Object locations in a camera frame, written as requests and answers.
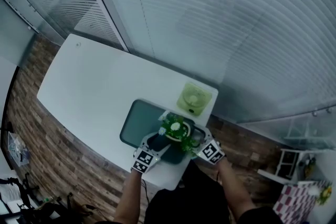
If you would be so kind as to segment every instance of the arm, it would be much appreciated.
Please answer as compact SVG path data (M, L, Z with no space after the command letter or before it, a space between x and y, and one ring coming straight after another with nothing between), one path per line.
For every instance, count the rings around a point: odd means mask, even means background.
M227 203L236 219L250 209L256 208L243 183L236 176L226 158L216 164L221 176Z
M133 169L124 187L124 192L117 206L114 220L122 224L138 223L140 215L141 176Z

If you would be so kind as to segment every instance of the flower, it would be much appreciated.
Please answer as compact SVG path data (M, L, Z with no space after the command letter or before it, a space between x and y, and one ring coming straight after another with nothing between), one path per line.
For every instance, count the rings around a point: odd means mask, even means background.
M163 114L159 117L159 121L164 121L167 117L167 115L169 114L169 111L166 110L165 112L163 112Z
M159 135L164 135L165 133L166 133L166 128L161 127L161 128L159 129Z
M172 126L170 126L170 129L172 129L173 131L177 131L180 127L181 125L178 122L175 122L172 124Z

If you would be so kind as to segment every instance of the wooden floor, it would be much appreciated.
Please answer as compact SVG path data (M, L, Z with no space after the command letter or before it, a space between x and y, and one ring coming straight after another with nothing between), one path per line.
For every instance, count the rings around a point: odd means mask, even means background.
M8 103L6 121L12 122L15 133L25 141L31 158L30 164L24 167L18 168L14 162L11 163L21 178L25 172L30 173L31 181L40 186L39 193L43 197L65 198L72 192L72 201L78 208L84 204L93 205L112 220L128 172L86 147L36 99L44 75L58 49L58 46L37 37L26 65L17 75ZM280 157L279 145L223 123L214 116L208 127L222 143L228 160L254 202L272 206L279 197L281 185L259 176L256 171L258 168L275 169ZM7 137L2 147L6 148L6 145ZM201 170L216 179L217 171L213 167L200 162L197 164ZM150 199L156 191L154 186L149 186ZM147 201L142 190L142 222L146 207ZM95 223L98 220L103 220L103 217L94 211L94 215L86 218L85 223Z

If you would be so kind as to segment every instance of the red and white checkered cloth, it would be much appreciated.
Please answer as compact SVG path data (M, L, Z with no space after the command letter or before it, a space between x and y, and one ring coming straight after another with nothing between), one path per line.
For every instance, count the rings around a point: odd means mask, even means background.
M284 185L278 201L273 210L284 224L300 224L305 221L314 208L317 196L308 194L311 186L324 188L327 181L316 181L304 185Z

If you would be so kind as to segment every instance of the vase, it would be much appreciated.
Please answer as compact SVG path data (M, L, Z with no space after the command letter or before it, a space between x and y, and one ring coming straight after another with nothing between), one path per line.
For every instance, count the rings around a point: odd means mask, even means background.
M190 136L190 130L191 130L190 125L186 122L183 122L183 126L185 126L187 128L187 134L185 136L186 137ZM171 137L170 135L167 135L167 134L165 136L167 138L169 138L170 140L175 141L175 142L181 142L182 141L181 139L173 138L173 137Z

